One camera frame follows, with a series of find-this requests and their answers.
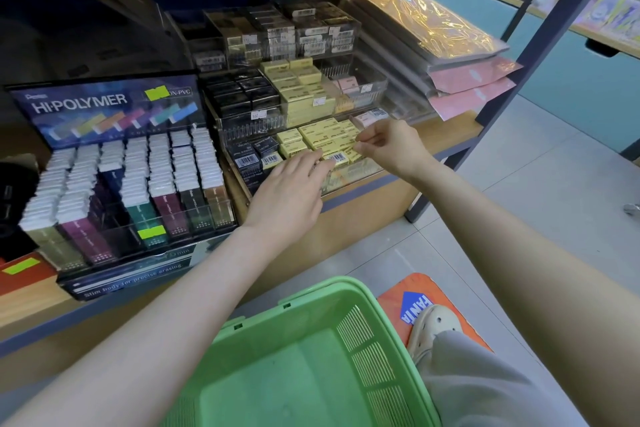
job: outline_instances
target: floor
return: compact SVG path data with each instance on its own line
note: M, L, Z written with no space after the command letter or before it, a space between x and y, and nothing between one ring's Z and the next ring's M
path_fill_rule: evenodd
M622 213L640 199L640 168L517 96L460 168L494 201L544 236L640 295L640 219ZM413 272L429 275L501 358L586 425L511 324L433 207L404 219L236 309L252 316L334 275L362 280L378 296Z

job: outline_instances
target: left hand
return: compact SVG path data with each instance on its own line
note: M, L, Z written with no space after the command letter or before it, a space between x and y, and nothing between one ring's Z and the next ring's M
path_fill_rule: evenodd
M302 151L279 164L262 183L249 206L243 228L276 247L276 254L313 227L322 211L320 188L333 169L322 149Z

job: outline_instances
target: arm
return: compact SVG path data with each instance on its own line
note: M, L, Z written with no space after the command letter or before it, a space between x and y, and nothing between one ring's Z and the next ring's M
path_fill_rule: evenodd
M513 324L592 425L636 425L640 298L565 252L428 154L403 121L356 151L418 188Z
M158 425L247 289L316 222L333 167L313 168L321 156L304 152L276 167L243 226L5 426Z

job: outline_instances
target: pants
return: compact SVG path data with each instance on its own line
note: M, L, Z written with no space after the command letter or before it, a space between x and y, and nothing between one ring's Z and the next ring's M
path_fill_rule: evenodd
M566 427L526 376L457 331L438 334L416 365L443 427Z

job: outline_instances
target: green plastic basket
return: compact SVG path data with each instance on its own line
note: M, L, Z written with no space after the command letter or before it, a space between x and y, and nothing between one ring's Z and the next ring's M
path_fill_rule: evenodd
M226 323L162 425L439 427L440 418L376 298L334 277Z

